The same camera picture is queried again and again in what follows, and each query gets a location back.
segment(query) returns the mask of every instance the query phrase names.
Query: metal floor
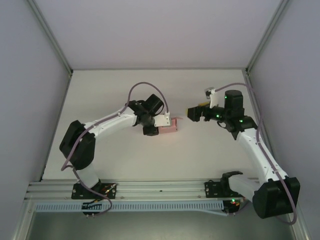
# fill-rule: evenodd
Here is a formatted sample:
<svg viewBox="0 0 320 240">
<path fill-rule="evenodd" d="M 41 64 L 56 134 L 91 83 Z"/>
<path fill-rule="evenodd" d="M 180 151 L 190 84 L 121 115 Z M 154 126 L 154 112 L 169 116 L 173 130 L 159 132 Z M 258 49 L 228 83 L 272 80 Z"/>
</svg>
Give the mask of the metal floor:
<svg viewBox="0 0 320 240">
<path fill-rule="evenodd" d="M 260 219 L 251 205 L 237 216 L 204 212 L 34 214 L 28 240 L 295 240 L 292 228 Z"/>
</svg>

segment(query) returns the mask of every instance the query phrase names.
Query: white table surface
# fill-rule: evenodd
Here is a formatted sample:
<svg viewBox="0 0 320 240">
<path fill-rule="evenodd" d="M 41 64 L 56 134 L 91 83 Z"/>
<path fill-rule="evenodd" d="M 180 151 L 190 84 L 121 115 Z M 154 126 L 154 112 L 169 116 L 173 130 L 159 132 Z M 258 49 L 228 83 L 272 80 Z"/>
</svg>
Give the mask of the white table surface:
<svg viewBox="0 0 320 240">
<path fill-rule="evenodd" d="M 182 117 L 178 132 L 144 136 L 140 125 L 101 139 L 95 146 L 94 167 L 100 179 L 112 180 L 195 180 L 220 178 L 229 171 L 257 177 L 244 150 L 232 135 L 215 121 L 192 122 L 186 109 L 206 102 L 204 89 L 230 83 L 244 83 L 239 69 L 208 70 L 76 70 L 73 73 L 44 180 L 76 179 L 70 168 L 61 172 L 65 161 L 59 145 L 71 122 L 100 119 L 120 109 L 135 83 L 156 85 L 165 95 L 171 116 Z M 243 93 L 245 114 L 254 117 L 247 89 Z M 224 90 L 219 92 L 223 106 Z M 136 87 L 132 100 L 146 100 L 157 92 L 148 85 Z"/>
</svg>

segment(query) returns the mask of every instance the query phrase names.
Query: gray wall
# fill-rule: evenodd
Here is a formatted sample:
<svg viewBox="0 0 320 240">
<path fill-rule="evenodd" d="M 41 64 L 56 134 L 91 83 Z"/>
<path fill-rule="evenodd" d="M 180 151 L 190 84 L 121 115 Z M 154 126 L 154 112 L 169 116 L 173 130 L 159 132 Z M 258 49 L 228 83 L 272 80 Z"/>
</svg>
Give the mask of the gray wall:
<svg viewBox="0 0 320 240">
<path fill-rule="evenodd" d="M 312 239 L 320 235 L 319 10 L 319 0 L 293 0 L 252 71 L 276 158 L 301 183 Z"/>
<path fill-rule="evenodd" d="M 68 74 L 25 1 L 0 1 L 0 239 L 10 239 L 38 180 Z"/>
</svg>

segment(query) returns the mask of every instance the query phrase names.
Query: pink object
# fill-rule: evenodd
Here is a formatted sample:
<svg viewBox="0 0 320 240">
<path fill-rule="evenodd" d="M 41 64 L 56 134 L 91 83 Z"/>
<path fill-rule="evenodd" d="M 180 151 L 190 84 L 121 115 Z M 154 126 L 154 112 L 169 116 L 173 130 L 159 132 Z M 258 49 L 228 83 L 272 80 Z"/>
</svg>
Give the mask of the pink object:
<svg viewBox="0 0 320 240">
<path fill-rule="evenodd" d="M 159 134 L 169 134 L 169 133 L 175 133 L 176 131 L 178 131 L 178 119 L 182 119 L 182 118 L 172 117 L 171 126 L 160 126 Z"/>
</svg>

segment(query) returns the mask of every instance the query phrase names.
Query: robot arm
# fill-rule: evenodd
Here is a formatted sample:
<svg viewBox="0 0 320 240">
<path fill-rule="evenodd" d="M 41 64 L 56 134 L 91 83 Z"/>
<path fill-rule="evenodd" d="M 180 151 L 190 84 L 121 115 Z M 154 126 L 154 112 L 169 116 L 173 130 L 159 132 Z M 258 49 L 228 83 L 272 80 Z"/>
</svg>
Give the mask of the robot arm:
<svg viewBox="0 0 320 240">
<path fill-rule="evenodd" d="M 246 197 L 253 203 L 256 213 L 262 219 L 292 213 L 289 198 L 276 172 L 284 180 L 295 205 L 298 201 L 300 183 L 297 178 L 288 177 L 288 174 L 277 164 L 262 138 L 257 141 L 257 125 L 251 117 L 245 116 L 242 93 L 238 90 L 226 91 L 224 107 L 217 106 L 214 88 L 206 89 L 205 94 L 210 99 L 210 103 L 189 108 L 188 118 L 194 122 L 198 122 L 200 117 L 204 117 L 204 121 L 216 120 L 220 127 L 222 127 L 221 124 L 225 124 L 223 128 L 230 132 L 233 139 L 245 150 L 259 179 L 257 183 L 246 178 L 239 171 L 224 173 L 221 178 L 224 191 L 237 192 Z M 262 145 L 276 170 L 273 169 L 258 143 Z"/>
<path fill-rule="evenodd" d="M 146 101 L 130 101 L 122 113 L 120 109 L 111 115 L 85 124 L 76 120 L 70 124 L 59 149 L 64 157 L 67 158 L 77 138 L 89 129 L 77 145 L 70 158 L 70 162 L 80 180 L 88 188 L 93 190 L 99 189 L 100 180 L 92 164 L 95 155 L 96 140 L 138 124 L 143 126 L 144 135 L 158 135 L 159 128 L 168 127 L 172 124 L 169 112 L 156 114 L 163 106 L 164 103 L 156 95 L 152 94 Z"/>
</svg>

